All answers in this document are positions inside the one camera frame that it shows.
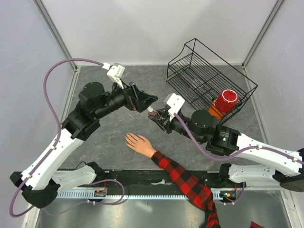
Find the glitter red nail polish bottle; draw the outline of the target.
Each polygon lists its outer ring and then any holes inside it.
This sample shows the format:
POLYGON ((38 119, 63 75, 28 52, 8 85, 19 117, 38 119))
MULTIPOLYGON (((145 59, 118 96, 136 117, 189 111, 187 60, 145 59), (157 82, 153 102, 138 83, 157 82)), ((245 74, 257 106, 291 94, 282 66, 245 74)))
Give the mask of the glitter red nail polish bottle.
POLYGON ((152 110, 148 112, 148 116, 159 116, 159 112, 157 110, 152 110))

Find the red plaid sleeve forearm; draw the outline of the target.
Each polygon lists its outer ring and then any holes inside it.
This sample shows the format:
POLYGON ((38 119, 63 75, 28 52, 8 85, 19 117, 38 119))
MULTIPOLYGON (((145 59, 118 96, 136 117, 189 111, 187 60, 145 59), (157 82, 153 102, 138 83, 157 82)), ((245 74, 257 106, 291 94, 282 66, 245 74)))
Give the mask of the red plaid sleeve forearm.
POLYGON ((195 206, 205 212, 207 216, 206 228, 221 227, 216 205, 213 201, 213 193, 209 187, 202 184, 196 176, 160 151, 156 151, 152 155, 151 160, 158 165, 159 168, 168 173, 169 178, 195 206))

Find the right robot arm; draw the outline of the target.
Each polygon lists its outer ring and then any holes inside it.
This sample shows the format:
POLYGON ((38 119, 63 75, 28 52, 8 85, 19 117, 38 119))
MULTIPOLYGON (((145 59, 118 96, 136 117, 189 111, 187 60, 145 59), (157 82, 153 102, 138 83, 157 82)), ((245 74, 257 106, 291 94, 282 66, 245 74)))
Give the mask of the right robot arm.
POLYGON ((148 108, 148 118, 164 132, 173 131, 194 141, 198 149, 214 161, 235 157, 254 161, 254 165, 223 163, 217 184, 272 183, 294 192, 304 191, 304 151, 277 148, 259 142, 235 129, 218 125, 216 117, 206 110, 194 111, 191 117, 171 108, 148 108))

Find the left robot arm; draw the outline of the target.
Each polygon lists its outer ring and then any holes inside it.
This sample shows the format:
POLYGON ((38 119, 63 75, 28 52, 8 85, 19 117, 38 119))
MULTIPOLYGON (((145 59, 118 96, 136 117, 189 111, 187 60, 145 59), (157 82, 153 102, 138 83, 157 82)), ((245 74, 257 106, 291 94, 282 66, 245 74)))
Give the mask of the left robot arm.
POLYGON ((75 109, 61 124, 57 135, 39 158, 23 172, 13 172, 10 180, 22 191, 23 198, 32 206, 42 209, 54 201, 58 194, 74 187, 92 184, 99 187, 104 182, 104 170, 96 162, 83 168, 56 175, 55 172, 66 158, 100 127, 99 120, 121 107, 139 113, 147 110, 158 100, 134 83, 105 91, 99 82, 84 86, 78 95, 75 109))

